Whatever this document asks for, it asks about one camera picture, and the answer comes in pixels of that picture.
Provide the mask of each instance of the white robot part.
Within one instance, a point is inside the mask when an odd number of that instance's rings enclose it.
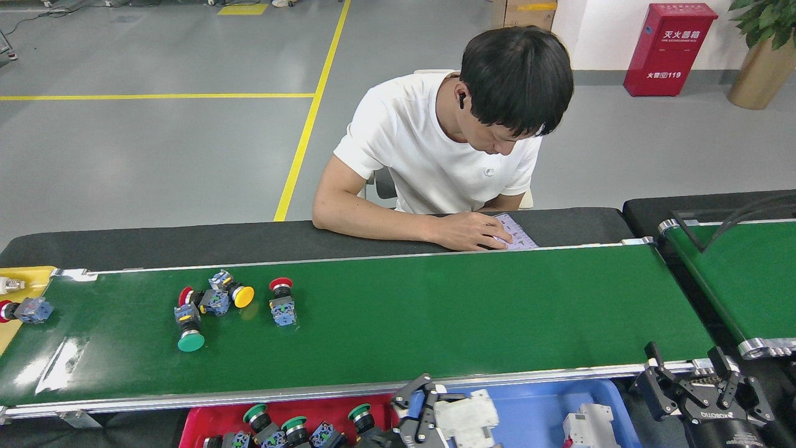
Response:
[[[437,427],[457,448],[491,448],[492,429],[500,419],[486,389],[473,391],[468,399],[434,403]]]
[[[584,403],[564,420],[564,446],[568,448],[621,448],[614,437],[611,407]]]
[[[12,293],[25,289],[25,282],[8,277],[0,277],[0,294]]]

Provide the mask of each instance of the yellow tape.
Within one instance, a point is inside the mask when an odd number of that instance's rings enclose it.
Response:
[[[517,6],[518,11],[550,11],[558,7],[558,2],[550,3],[528,3]]]
[[[266,8],[268,8],[268,4],[263,3],[259,5],[230,5],[221,8],[221,11],[218,11],[218,15],[259,16],[265,11]]]
[[[321,105],[323,91],[326,89],[326,81],[329,79],[329,71],[332,68],[334,54],[338,51],[340,35],[343,32],[345,16],[348,15],[350,5],[351,0],[345,0],[343,11],[340,13],[340,19],[338,20],[338,27],[334,31],[332,43],[329,45],[329,52],[326,54],[326,62],[323,64],[321,79],[318,80],[318,88],[315,89],[315,96],[313,97],[312,104],[310,105],[310,113],[307,115],[306,121],[304,122],[304,130],[301,134],[301,139],[298,141],[299,146],[296,148],[296,153],[293,156],[293,163],[291,164],[290,172],[287,174],[287,181],[285,182],[285,187],[282,190],[282,197],[279,199],[279,205],[276,207],[274,221],[284,221],[285,216],[287,216],[287,208],[291,204],[293,190],[295,189],[296,181],[299,179],[299,172],[301,171],[301,165],[304,161],[306,147],[310,142],[312,127],[315,125],[315,117],[318,116],[318,107]]]
[[[314,98],[314,93],[163,93],[152,95],[0,96],[0,101],[174,100],[182,98]]]

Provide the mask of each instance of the blue plastic bin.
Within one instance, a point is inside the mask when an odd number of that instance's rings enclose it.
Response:
[[[614,435],[622,448],[641,448],[616,386],[606,379],[583,379],[556,383],[511,384],[488,387],[450,387],[450,393],[470,393],[486,389],[494,402],[500,424],[492,435],[505,448],[561,448],[564,445],[564,419],[577,412],[581,404],[610,406],[614,414]],[[417,416],[422,395],[412,397],[409,414]]]

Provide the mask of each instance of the cardboard box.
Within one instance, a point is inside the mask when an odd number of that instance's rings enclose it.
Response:
[[[557,6],[549,0],[493,0],[492,26],[535,25],[549,31]]]

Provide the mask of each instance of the fire extinguisher cabinet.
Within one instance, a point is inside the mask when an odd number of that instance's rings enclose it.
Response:
[[[632,96],[677,96],[718,14],[704,3],[652,3],[625,76]]]

